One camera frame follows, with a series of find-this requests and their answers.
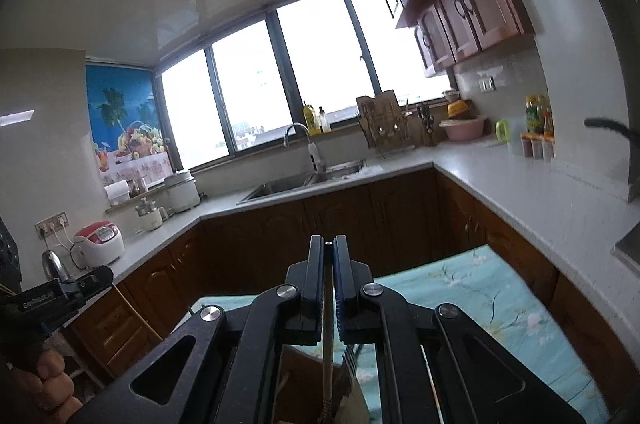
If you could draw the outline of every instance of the red and white rice cooker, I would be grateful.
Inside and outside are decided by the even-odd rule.
[[[94,222],[74,235],[74,244],[79,247],[89,267],[108,265],[124,252],[122,233],[113,222]]]

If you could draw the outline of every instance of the human hand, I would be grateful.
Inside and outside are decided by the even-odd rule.
[[[65,360],[54,350],[45,350],[38,359],[38,375],[12,369],[18,386],[33,395],[35,403],[47,412],[52,424],[63,424],[80,409],[74,382],[64,373]]]

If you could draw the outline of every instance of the window frame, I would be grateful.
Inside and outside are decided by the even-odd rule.
[[[264,21],[267,27],[267,31],[269,33],[269,38],[271,41],[271,48],[273,49],[273,55],[276,59],[276,64],[278,67],[278,71],[280,73],[280,79],[282,81],[282,87],[284,90],[285,97],[287,99],[287,105],[289,107],[289,113],[291,114],[292,122],[300,122],[305,124],[302,107],[303,101],[300,96],[300,90],[298,88],[298,82],[296,81],[296,76],[293,71],[293,66],[291,64],[291,60],[289,57],[289,50],[287,49],[287,44],[284,39],[284,34],[282,32],[282,26],[280,25],[280,19],[278,17],[278,8],[287,5],[289,3],[293,3],[300,0],[279,0],[277,2],[271,3],[268,6],[265,6],[263,9],[259,11],[254,11],[250,14],[247,14],[244,17],[241,17],[238,20],[230,22],[219,29],[213,30],[206,36],[201,36],[199,39],[196,39],[189,46],[182,47],[179,52],[176,51],[169,56],[167,56],[161,63],[154,68],[154,79],[153,79],[153,88],[154,95],[157,98],[156,104],[158,106],[159,117],[161,119],[162,132],[165,134],[168,153],[170,157],[170,161],[174,170],[183,169],[182,160],[180,158],[180,153],[175,144],[172,144],[173,132],[171,128],[171,120],[168,115],[168,111],[166,108],[166,101],[164,98],[164,89],[161,84],[162,73],[169,68],[173,67],[178,62],[182,61],[184,58],[191,56],[192,54],[199,52],[201,50],[204,51],[205,59],[207,62],[207,70],[209,71],[209,79],[211,82],[211,88],[213,91],[214,100],[216,102],[216,107],[218,109],[218,117],[220,118],[220,125],[222,126],[222,132],[225,137],[225,143],[228,150],[228,155],[220,157],[218,159],[202,163],[198,166],[194,166],[191,168],[192,171],[200,171],[206,168],[209,168],[213,165],[217,165],[219,163],[227,162],[229,160],[235,159],[237,157],[246,156],[255,152],[260,152],[270,147],[281,146],[282,141],[279,139],[274,139],[262,144],[258,144],[256,146],[251,146],[245,149],[236,149],[236,140],[233,134],[232,125],[229,121],[228,114],[226,112],[225,100],[223,97],[222,86],[220,84],[220,78],[218,76],[218,71],[216,68],[216,59],[213,53],[212,45],[218,40],[225,38],[239,30],[247,28],[255,23],[260,21]],[[380,87],[380,82],[378,80],[378,74],[376,73],[376,67],[373,63],[373,58],[371,57],[371,53],[369,51],[369,46],[367,45],[367,40],[365,38],[364,32],[362,30],[362,26],[360,25],[360,20],[355,11],[355,7],[353,6],[353,2],[351,0],[343,0],[345,6],[347,7],[347,11],[349,13],[349,17],[351,19],[351,23],[353,25],[354,32],[356,34],[356,38],[358,39],[358,43],[360,45],[360,50],[362,52],[361,59],[366,64],[367,71],[369,74],[369,79],[371,80],[371,84],[373,87],[374,94],[377,96],[382,93],[382,88]],[[447,74],[449,76],[449,83],[452,88],[457,89],[457,83],[455,80],[455,76],[451,68],[447,69]],[[427,101],[429,103],[438,103],[442,102],[441,99],[431,99]],[[332,122],[332,128],[340,128],[343,126],[350,126],[357,122],[356,117],[340,120],[337,122]],[[301,135],[296,132],[296,134],[292,134],[291,138],[299,138]]]

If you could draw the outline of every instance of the power outlet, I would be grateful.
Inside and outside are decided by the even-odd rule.
[[[481,79],[478,83],[480,84],[480,90],[484,93],[493,92],[495,90],[494,78],[491,76]]]
[[[62,224],[60,224],[60,218],[64,222],[64,227],[68,227],[69,219],[66,217],[65,211],[61,213],[55,214],[54,216],[50,216],[46,220],[42,220],[36,224],[36,232],[38,233],[38,237],[41,240],[44,240],[45,236],[49,236],[54,232],[57,232],[62,229]]]

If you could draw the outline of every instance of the window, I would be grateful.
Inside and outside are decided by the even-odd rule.
[[[255,23],[212,47],[236,148],[283,138],[291,113],[267,24]]]
[[[229,155],[202,50],[163,72],[162,89],[185,169]]]
[[[450,89],[445,74],[424,77],[424,64],[414,29],[396,29],[398,19],[389,14],[385,0],[351,0],[367,40],[382,90],[393,89],[398,103],[441,97]]]
[[[300,0],[278,17],[302,100],[329,122],[353,118],[356,97],[374,94],[344,0]]]
[[[385,0],[299,0],[187,57],[161,81],[175,148],[193,168],[276,144],[304,122],[304,102],[335,124],[380,88],[393,89],[400,105],[449,89],[446,74],[424,75],[414,31],[396,29]]]

